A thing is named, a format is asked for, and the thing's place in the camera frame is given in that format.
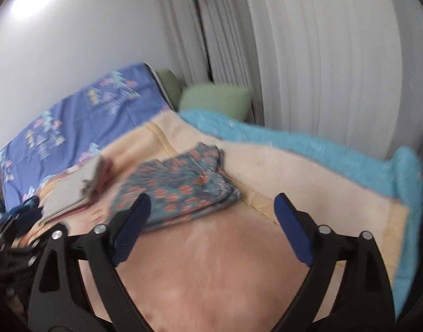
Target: curtain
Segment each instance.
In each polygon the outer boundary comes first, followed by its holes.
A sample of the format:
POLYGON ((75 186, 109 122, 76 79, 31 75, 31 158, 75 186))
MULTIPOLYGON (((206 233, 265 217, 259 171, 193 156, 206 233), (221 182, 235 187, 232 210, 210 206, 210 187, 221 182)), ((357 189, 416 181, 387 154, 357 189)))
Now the curtain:
POLYGON ((423 141, 418 0, 248 0, 265 125, 377 158, 423 141))
MULTIPOLYGON (((187 85, 207 81, 204 40, 192 0, 162 0, 187 85)), ((248 87, 263 124, 261 79, 247 0, 199 0, 215 83, 248 87)))

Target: beige blanket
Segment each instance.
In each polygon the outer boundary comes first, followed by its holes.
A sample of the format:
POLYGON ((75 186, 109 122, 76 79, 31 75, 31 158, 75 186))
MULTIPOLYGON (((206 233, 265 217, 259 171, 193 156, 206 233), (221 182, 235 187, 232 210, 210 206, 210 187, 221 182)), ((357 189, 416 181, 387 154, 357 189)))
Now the beige blanket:
MULTIPOLYGON (((270 331, 308 271, 277 225, 273 199, 281 192, 339 234, 371 231, 393 278, 407 217, 404 206, 290 152, 206 136, 173 112, 102 151, 113 161, 110 188, 97 204, 64 218, 70 233, 87 233, 107 219, 113 198, 137 164, 174 157, 198 142, 224 150, 224 168, 243 192, 243 202, 141 236, 119 266, 129 294, 156 332, 270 331)), ((36 226, 21 245, 50 226, 36 226)), ((330 310, 342 270, 339 263, 319 317, 330 310)), ((85 263, 82 274, 96 313, 108 319, 85 263)))

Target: turquoise blanket border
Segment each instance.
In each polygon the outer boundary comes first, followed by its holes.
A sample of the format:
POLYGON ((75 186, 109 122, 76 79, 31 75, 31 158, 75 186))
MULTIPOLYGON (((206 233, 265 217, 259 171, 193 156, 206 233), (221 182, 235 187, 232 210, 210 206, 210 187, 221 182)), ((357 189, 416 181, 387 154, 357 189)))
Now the turquoise blanket border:
POLYGON ((402 256, 393 284, 396 315, 403 308, 418 265, 419 230, 423 215, 423 167, 408 147, 381 161, 307 134, 273 131, 210 111, 185 111, 180 117, 207 135, 222 140, 269 145, 311 158, 349 180, 381 195, 399 198, 410 210, 402 256))

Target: white wall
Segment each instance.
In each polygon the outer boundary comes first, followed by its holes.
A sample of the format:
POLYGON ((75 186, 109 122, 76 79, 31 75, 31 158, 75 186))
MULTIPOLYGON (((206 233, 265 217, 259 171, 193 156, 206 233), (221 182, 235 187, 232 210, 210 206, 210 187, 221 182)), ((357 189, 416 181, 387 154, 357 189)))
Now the white wall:
POLYGON ((29 17, 0 9, 0 149, 39 113, 121 66, 180 74, 160 0, 51 0, 29 17))

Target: mattress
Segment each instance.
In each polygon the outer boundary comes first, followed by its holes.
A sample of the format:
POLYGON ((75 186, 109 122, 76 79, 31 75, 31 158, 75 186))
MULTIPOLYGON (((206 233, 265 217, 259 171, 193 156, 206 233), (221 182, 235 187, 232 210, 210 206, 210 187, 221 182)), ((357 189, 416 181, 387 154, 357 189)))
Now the mattress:
POLYGON ((0 152, 9 211, 48 178, 169 109, 146 64, 112 71, 44 111, 0 152))

